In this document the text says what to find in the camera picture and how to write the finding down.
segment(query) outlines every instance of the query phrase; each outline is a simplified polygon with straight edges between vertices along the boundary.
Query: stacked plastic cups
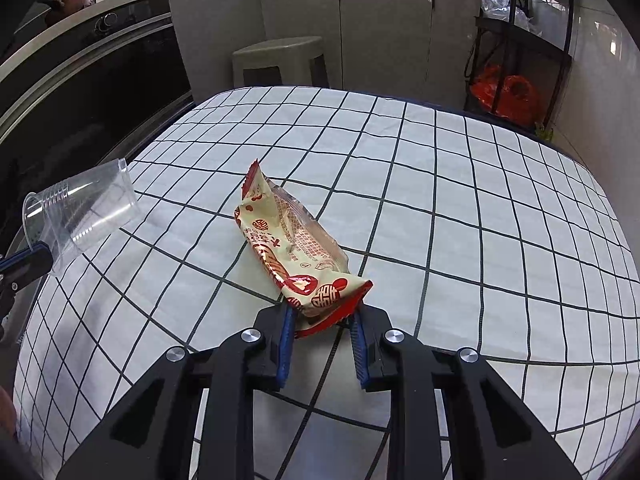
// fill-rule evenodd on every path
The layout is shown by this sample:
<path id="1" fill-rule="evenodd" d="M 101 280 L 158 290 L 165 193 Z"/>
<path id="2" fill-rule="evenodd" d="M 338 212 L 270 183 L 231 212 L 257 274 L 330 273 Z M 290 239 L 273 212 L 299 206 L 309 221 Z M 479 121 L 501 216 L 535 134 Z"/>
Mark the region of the stacked plastic cups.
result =
<path id="1" fill-rule="evenodd" d="M 30 248 L 37 241 L 49 246 L 52 272 L 60 275 L 139 213 L 127 162 L 121 158 L 29 193 L 22 204 L 22 226 Z"/>

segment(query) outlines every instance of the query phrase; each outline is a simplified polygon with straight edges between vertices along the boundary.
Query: cabinet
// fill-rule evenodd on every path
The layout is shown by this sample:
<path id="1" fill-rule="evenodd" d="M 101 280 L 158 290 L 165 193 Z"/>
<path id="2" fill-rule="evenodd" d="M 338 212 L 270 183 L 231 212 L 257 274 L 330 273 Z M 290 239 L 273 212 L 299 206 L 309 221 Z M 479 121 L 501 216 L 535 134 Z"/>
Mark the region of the cabinet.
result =
<path id="1" fill-rule="evenodd" d="M 267 40 L 320 36 L 331 88 L 342 88 L 338 0 L 260 0 Z"/>
<path id="2" fill-rule="evenodd" d="M 479 0 L 433 0 L 425 100 L 462 109 Z"/>
<path id="3" fill-rule="evenodd" d="M 340 0 L 345 90 L 424 101 L 431 0 Z"/>

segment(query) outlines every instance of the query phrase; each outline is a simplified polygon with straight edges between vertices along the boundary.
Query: snack wrapper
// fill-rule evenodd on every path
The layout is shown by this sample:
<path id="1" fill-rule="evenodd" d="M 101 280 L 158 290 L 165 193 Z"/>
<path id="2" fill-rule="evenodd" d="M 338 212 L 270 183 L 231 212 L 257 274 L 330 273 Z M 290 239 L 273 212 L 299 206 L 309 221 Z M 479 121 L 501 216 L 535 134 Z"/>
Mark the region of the snack wrapper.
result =
<path id="1" fill-rule="evenodd" d="M 348 269 L 348 258 L 309 211 L 265 177 L 256 160 L 242 185 L 236 223 L 298 316 L 296 337 L 319 332 L 349 314 L 372 287 Z"/>

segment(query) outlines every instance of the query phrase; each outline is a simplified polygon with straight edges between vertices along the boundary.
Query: grid tablecloth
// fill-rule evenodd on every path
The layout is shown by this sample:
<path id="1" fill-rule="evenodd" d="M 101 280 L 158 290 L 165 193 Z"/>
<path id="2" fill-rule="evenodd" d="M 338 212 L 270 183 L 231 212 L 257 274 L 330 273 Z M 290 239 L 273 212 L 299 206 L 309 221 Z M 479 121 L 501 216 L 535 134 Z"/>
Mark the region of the grid tablecloth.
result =
<path id="1" fill-rule="evenodd" d="M 256 158 L 374 282 L 367 303 L 426 344 L 477 348 L 585 478 L 604 471 L 640 417 L 640 289 L 592 175 L 460 115 L 274 87 L 176 121 L 130 165 L 143 218 L 48 279 L 14 393 L 45 478 L 168 347 L 219 345 L 277 300 L 233 220 Z M 360 390 L 350 347 L 340 327 L 298 340 L 287 386 L 256 392 L 256 478 L 385 477 L 389 395 Z"/>

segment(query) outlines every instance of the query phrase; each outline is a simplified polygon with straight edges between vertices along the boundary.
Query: beige stool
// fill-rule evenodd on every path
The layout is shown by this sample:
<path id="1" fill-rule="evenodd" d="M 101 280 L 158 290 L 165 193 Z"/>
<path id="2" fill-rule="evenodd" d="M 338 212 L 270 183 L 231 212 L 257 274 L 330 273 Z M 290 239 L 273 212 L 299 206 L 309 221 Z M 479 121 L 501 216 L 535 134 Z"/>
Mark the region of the beige stool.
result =
<path id="1" fill-rule="evenodd" d="M 328 88 L 322 38 L 281 38 L 246 46 L 232 54 L 234 86 Z"/>

